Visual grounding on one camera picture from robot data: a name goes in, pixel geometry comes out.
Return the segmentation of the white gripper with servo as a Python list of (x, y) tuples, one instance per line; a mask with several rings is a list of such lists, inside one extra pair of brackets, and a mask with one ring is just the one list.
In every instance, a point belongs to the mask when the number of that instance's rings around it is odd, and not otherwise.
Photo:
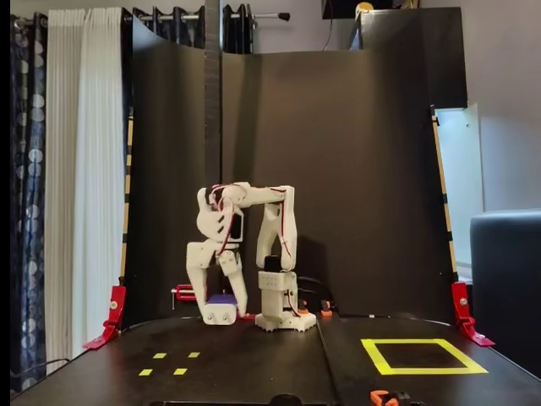
[(188, 243), (186, 266), (198, 306), (206, 306), (206, 269), (217, 264), (229, 280), (237, 301), (238, 314), (246, 315), (248, 294), (238, 249), (239, 244), (223, 244), (210, 239), (204, 242)]

